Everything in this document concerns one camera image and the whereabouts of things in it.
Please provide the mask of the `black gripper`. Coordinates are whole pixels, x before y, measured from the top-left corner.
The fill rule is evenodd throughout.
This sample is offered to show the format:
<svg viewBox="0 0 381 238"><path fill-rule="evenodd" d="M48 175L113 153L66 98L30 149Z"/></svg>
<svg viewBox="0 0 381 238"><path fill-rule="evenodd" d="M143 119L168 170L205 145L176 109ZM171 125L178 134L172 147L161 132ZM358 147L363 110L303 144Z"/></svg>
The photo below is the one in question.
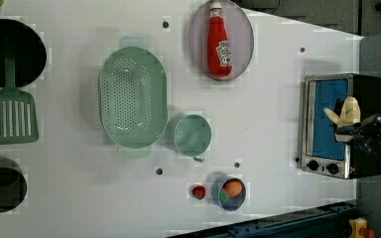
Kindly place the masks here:
<svg viewBox="0 0 381 238"><path fill-rule="evenodd" d="M334 135L344 136L338 142L381 158L381 114L374 114L361 123L337 128Z"/></svg>

